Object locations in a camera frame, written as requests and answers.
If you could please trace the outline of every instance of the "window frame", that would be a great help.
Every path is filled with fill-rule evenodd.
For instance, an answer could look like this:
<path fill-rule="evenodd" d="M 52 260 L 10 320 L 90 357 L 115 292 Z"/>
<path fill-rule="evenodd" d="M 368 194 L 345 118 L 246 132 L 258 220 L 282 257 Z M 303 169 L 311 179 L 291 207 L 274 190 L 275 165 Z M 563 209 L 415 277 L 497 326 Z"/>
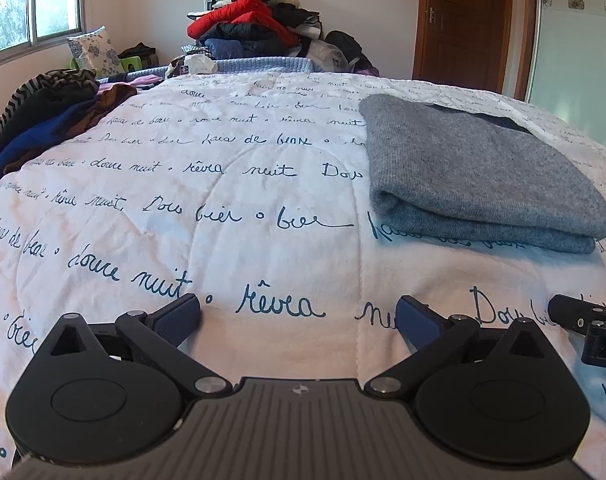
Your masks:
<path fill-rule="evenodd" d="M 19 57 L 44 50 L 51 46 L 64 44 L 67 42 L 67 38 L 71 36 L 77 36 L 83 34 L 85 28 L 85 0 L 77 0 L 77 19 L 80 26 L 78 28 L 64 30 L 63 32 L 56 32 L 47 36 L 38 37 L 36 34 L 36 0 L 27 0 L 27 19 L 28 19 L 28 40 L 25 43 L 14 45 L 8 48 L 0 50 L 0 66 L 9 61 L 18 59 Z"/>

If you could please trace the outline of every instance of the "blue gripper pad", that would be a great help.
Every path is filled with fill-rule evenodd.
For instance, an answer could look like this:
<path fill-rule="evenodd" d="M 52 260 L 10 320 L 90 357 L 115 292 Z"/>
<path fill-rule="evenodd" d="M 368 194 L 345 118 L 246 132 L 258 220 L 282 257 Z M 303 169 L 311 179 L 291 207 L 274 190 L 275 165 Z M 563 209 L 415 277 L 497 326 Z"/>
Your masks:
<path fill-rule="evenodd" d="M 396 327 L 403 338 L 417 350 L 438 339 L 445 332 L 448 323 L 411 296 L 402 296 L 396 304 Z"/>
<path fill-rule="evenodd" d="M 194 294 L 184 294 L 145 319 L 156 334 L 178 347 L 200 324 L 200 303 Z"/>

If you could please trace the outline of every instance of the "white comforter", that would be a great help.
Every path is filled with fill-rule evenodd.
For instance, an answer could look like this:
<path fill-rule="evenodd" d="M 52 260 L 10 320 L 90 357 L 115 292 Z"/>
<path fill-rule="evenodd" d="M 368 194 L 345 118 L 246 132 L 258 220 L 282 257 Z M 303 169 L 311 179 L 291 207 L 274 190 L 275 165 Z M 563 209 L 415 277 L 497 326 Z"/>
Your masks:
<path fill-rule="evenodd" d="M 510 117 L 606 197 L 603 147 L 490 92 L 336 74 L 167 81 L 0 181 L 0 475 L 6 399 L 61 314 L 110 322 L 194 292 L 204 322 L 185 349 L 231 381 L 371 378 L 408 356 L 403 294 L 487 326 L 534 317 L 593 409 L 576 460 L 606 480 L 606 369 L 583 365 L 580 338 L 546 313 L 554 294 L 606 304 L 606 240 L 577 256 L 390 229 L 369 204 L 358 113 L 377 92 Z"/>

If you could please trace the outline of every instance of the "floral pillow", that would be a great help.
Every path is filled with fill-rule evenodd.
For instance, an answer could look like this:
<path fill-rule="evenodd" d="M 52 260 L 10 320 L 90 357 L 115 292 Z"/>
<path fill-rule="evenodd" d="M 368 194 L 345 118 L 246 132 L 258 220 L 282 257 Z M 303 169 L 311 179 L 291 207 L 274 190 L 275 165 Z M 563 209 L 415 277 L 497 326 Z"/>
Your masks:
<path fill-rule="evenodd" d="M 78 68 L 96 70 L 96 77 L 108 77 L 125 72 L 105 27 L 82 36 L 67 38 L 67 44 L 72 56 L 76 58 Z"/>

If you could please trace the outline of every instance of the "folded gray sweater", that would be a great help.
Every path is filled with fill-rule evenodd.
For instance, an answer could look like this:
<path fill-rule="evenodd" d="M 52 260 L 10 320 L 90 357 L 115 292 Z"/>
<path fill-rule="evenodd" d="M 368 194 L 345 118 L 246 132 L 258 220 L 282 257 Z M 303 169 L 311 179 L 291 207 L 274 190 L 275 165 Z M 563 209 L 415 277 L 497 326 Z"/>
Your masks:
<path fill-rule="evenodd" d="M 389 95 L 362 100 L 360 113 L 372 207 L 392 227 L 568 253 L 591 253 L 606 236 L 605 199 L 526 130 Z"/>

